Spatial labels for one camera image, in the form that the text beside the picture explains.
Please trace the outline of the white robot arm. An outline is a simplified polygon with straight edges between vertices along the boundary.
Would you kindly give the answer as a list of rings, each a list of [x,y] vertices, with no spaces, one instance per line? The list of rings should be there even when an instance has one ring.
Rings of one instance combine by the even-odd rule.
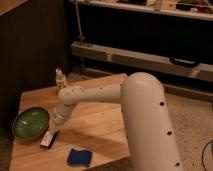
[[[79,102],[121,105],[134,171],[184,171],[164,87],[153,75],[138,72],[117,84],[61,89],[49,130],[59,131]]]

